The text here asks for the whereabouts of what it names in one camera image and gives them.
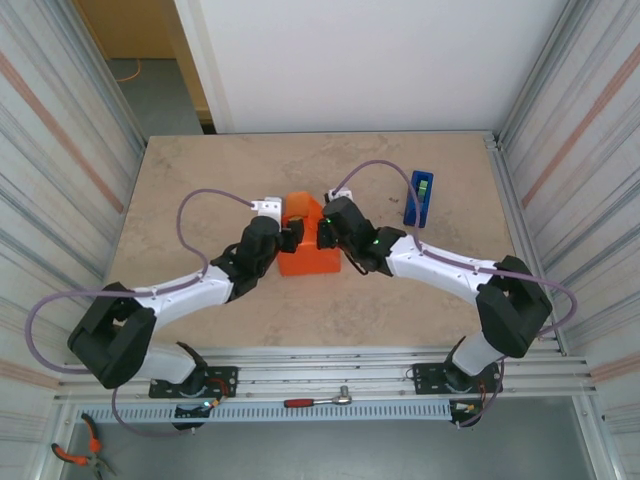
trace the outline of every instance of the orange object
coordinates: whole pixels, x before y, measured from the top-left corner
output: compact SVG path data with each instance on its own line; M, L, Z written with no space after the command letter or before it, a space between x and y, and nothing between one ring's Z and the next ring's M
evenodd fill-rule
M304 236L296 253L278 254L278 267L282 276L308 275L312 273L336 273L340 271L340 250L318 250L318 221L322 220L322 206L309 192L294 192L285 199L282 225L289 220L302 218Z

